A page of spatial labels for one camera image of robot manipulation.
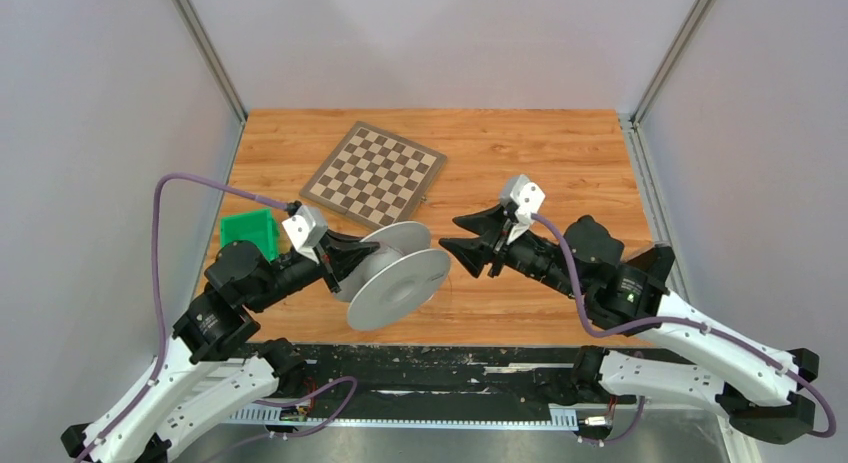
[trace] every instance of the white wall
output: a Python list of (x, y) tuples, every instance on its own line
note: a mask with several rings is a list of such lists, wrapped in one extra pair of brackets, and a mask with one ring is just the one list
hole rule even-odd
[(251, 108), (632, 111), (695, 0), (192, 0)]
[[(171, 0), (0, 0), (0, 460), (67, 462), (155, 353), (156, 180), (222, 178), (239, 126)], [(187, 304), (211, 192), (166, 189), (166, 314)]]
[[(769, 345), (818, 352), (843, 427), (846, 7), (717, 0), (644, 125), (694, 303)], [(761, 448), (767, 462), (844, 461), (848, 439)]]

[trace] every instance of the wooden table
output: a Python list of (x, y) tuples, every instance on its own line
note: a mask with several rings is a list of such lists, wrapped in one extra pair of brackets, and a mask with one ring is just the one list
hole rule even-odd
[[(494, 205), (506, 180), (519, 173), (545, 191), (541, 213), (561, 231), (591, 214), (628, 250), (651, 242), (613, 111), (254, 110), (229, 183), (277, 200), (294, 200), (357, 120), (448, 156), (426, 203), (413, 216), (430, 228), (434, 247), (441, 237), (471, 236), (451, 219)], [(219, 216), (258, 208), (227, 195)], [(336, 231), (369, 232), (329, 210), (324, 215)], [(282, 212), (276, 216), (285, 218)], [(550, 237), (541, 225), (534, 225), (533, 231)], [(216, 230), (207, 265), (218, 248)], [(358, 332), (348, 327), (346, 311), (345, 303), (316, 283), (256, 315), (262, 329), (255, 339), (521, 346), (638, 343), (623, 337), (589, 337), (580, 327), (574, 301), (516, 272), (505, 269), (496, 279), (474, 279), (455, 261), (433, 299), (395, 324)]]

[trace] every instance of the chessboard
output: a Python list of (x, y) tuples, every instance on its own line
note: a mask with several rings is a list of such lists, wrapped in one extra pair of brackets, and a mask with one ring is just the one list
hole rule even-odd
[(357, 122), (300, 195), (368, 228), (408, 220), (447, 157)]

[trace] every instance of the chessboard border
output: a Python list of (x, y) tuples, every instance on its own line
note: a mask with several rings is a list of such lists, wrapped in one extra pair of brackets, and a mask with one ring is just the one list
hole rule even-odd
[(436, 157), (436, 161), (434, 161), (433, 164), (430, 166), (430, 170), (427, 172), (421, 182), (418, 183), (418, 187), (415, 188), (415, 191), (412, 193), (412, 196), (409, 197), (407, 207), (400, 212), (397, 218), (395, 218), (395, 222), (407, 221), (409, 217), (412, 216), (412, 213), (414, 213), (415, 210), (418, 209), (418, 206), (421, 204), (421, 197), (423, 197), (427, 193), (427, 190), (430, 189), (430, 185), (433, 183), (433, 180), (436, 178), (436, 176), (438, 176), (439, 172), (442, 171), (442, 167), (444, 166), (448, 157), (444, 153), (436, 151), (433, 148), (429, 148), (412, 140), (408, 140), (400, 135), (396, 135), (395, 133), (386, 131), (383, 128), (379, 128), (374, 125), (365, 123), (364, 121), (357, 121), (353, 124), (353, 126), (350, 128), (350, 131), (348, 131), (347, 134), (342, 137), (341, 141), (339, 141), (339, 144), (336, 145), (330, 155), (324, 159), (324, 161), (321, 163), (321, 166), (319, 166), (318, 169), (315, 170), (315, 174), (312, 175), (308, 182), (306, 182), (306, 185), (304, 185), (303, 188), (300, 190), (299, 195), (314, 202), (315, 204), (321, 205), (361, 225), (364, 225), (367, 228), (371, 228), (374, 230), (383, 228), (382, 226), (380, 226), (379, 223), (374, 223), (368, 218), (360, 216), (359, 214), (352, 212), (341, 205), (337, 205), (329, 200), (318, 200), (316, 198), (318, 195), (310, 193), (310, 190), (313, 186), (315, 186), (315, 183), (318, 183), (318, 180), (321, 179), (322, 176), (324, 176), (324, 171), (326, 171), (327, 168), (333, 163), (333, 161), (336, 160), (336, 158), (339, 156), (339, 153), (341, 153), (345, 146), (347, 146), (348, 141), (353, 136), (355, 136), (361, 128), (381, 134), (387, 138), (391, 138), (397, 141), (398, 143), (402, 143), (406, 146), (415, 148), (416, 150), (431, 154)]

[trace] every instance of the white disc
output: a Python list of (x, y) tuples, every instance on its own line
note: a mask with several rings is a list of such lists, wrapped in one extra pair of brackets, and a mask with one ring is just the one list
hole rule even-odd
[(368, 280), (347, 309), (354, 330), (382, 328), (429, 300), (450, 270), (444, 250), (429, 248), (404, 256)]
[[(400, 255), (395, 258), (398, 259), (416, 251), (430, 248), (430, 230), (417, 221), (401, 221), (370, 233), (368, 236), (362, 238), (362, 241), (377, 241), (389, 248), (393, 248), (400, 252)], [(356, 293), (368, 279), (377, 273), (376, 271), (368, 271), (368, 268), (373, 268), (374, 263), (385, 261), (386, 258), (387, 255), (384, 255), (383, 248), (377, 250), (374, 254), (368, 255), (365, 261), (357, 266), (347, 278), (339, 282), (341, 291), (333, 293), (333, 297), (344, 302), (353, 300), (353, 297), (356, 296)], [(388, 264), (389, 262), (385, 262), (383, 266), (388, 266)]]

